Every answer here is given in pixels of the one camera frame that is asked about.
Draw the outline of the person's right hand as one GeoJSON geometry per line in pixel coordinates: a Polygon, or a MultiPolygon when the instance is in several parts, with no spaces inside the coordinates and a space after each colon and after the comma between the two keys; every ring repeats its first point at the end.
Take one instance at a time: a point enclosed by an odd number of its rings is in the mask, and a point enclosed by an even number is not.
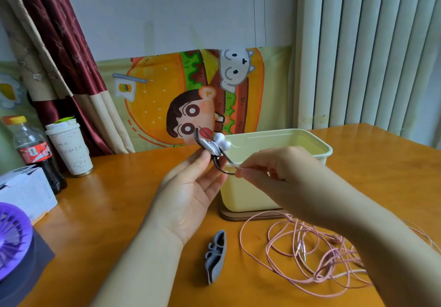
{"type": "Polygon", "coordinates": [[[278,206],[308,223],[331,228],[341,179],[300,146],[263,149],[239,168],[268,171],[277,191],[265,193],[278,206]]]}

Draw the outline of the person's left hand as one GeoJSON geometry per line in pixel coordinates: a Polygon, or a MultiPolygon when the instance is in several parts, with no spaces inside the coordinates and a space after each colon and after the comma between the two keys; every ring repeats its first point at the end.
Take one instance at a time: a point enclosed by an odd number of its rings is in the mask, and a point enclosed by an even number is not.
{"type": "Polygon", "coordinates": [[[172,180],[165,186],[161,182],[146,215],[146,228],[183,248],[201,226],[226,180],[227,175],[211,165],[207,151],[207,169],[195,182],[178,185],[172,180]]]}

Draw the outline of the white earphones with black cable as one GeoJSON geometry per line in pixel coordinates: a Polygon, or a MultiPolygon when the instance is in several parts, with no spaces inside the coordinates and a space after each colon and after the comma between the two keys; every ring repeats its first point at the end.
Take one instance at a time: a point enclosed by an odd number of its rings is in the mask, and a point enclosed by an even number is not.
{"type": "Polygon", "coordinates": [[[226,152],[232,147],[230,141],[225,138],[223,133],[216,133],[213,137],[210,136],[205,130],[200,127],[195,128],[194,131],[195,142],[204,150],[208,151],[211,155],[211,161],[216,169],[223,174],[234,176],[234,172],[224,171],[219,164],[219,159],[225,157],[227,162],[236,169],[239,166],[233,163],[233,161],[227,156],[226,152]]]}

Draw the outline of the person's right forearm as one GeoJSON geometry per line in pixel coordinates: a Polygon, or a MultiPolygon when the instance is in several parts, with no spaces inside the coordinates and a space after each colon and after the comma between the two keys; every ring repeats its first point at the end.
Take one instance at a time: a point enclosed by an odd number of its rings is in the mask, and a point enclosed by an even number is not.
{"type": "Polygon", "coordinates": [[[314,219],[346,237],[386,307],[441,307],[441,255],[343,180],[315,186],[314,219]]]}

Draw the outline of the person's left forearm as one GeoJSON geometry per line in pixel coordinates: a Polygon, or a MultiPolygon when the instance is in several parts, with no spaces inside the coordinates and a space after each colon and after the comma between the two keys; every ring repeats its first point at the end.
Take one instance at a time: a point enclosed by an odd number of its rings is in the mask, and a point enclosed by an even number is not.
{"type": "Polygon", "coordinates": [[[90,307],[167,307],[183,248],[163,222],[149,218],[90,307]]]}

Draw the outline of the pale yellow plastic bin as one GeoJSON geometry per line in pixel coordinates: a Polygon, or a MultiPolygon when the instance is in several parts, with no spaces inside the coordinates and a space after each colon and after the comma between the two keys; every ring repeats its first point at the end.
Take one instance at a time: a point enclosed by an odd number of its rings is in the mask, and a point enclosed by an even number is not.
{"type": "MultiPolygon", "coordinates": [[[[301,146],[323,165],[333,153],[330,145],[311,132],[302,129],[243,133],[227,135],[225,138],[232,144],[227,151],[227,156],[237,166],[253,153],[274,147],[301,146]]],[[[228,177],[220,193],[226,208],[234,213],[280,208],[254,185],[235,176],[228,177]]]]}

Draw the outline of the cartoon burger print cloth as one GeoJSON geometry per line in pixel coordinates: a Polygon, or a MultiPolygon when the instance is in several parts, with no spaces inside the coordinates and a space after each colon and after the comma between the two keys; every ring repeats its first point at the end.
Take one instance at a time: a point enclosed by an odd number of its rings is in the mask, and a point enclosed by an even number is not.
{"type": "Polygon", "coordinates": [[[192,144],[194,127],[238,135],[286,127],[290,47],[183,52],[95,62],[88,47],[23,48],[0,61],[0,149],[9,119],[42,129],[76,117],[92,157],[192,144]]]}

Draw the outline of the white paper cup green lid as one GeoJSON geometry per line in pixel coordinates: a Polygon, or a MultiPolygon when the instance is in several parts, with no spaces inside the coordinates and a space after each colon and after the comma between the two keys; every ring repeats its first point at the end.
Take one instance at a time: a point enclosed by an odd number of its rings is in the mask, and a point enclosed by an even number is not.
{"type": "Polygon", "coordinates": [[[69,173],[74,177],[89,175],[93,170],[89,149],[74,117],[63,118],[46,126],[52,141],[69,173]]]}

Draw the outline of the cola bottle with yellow cap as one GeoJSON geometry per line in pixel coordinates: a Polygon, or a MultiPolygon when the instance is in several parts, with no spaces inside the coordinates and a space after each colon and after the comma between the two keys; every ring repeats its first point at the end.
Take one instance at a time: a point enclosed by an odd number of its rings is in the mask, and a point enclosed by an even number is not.
{"type": "Polygon", "coordinates": [[[30,126],[25,116],[4,116],[6,126],[14,126],[13,145],[25,165],[42,168],[55,195],[67,188],[67,181],[61,174],[51,146],[43,132],[30,126]]]}

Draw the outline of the white cardboard box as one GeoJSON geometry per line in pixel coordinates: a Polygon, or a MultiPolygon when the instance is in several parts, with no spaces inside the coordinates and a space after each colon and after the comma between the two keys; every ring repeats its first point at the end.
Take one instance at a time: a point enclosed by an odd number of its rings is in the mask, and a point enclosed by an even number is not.
{"type": "Polygon", "coordinates": [[[0,202],[19,207],[35,225],[58,204],[41,167],[24,166],[0,176],[0,202]]]}

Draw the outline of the dark blue fan base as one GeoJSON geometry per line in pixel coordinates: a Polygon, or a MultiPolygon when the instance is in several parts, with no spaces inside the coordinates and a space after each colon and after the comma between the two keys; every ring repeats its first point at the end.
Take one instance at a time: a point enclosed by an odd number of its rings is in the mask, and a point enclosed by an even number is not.
{"type": "Polygon", "coordinates": [[[30,248],[17,267],[0,281],[0,307],[17,307],[33,290],[55,254],[33,228],[30,248]]]}

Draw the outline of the purple handheld fan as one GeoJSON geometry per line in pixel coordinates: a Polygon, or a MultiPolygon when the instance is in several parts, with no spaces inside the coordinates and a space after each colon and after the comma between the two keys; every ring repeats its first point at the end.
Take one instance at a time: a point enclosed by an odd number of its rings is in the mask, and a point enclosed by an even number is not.
{"type": "Polygon", "coordinates": [[[33,239],[33,226],[19,207],[0,202],[0,281],[24,259],[33,239]]]}

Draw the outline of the maroon and beige curtain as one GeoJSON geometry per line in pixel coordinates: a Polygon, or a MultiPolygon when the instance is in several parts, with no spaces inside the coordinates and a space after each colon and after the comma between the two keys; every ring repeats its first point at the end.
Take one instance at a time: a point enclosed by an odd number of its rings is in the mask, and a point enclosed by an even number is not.
{"type": "Polygon", "coordinates": [[[135,152],[70,0],[0,0],[0,20],[43,127],[74,117],[92,157],[135,152]]]}

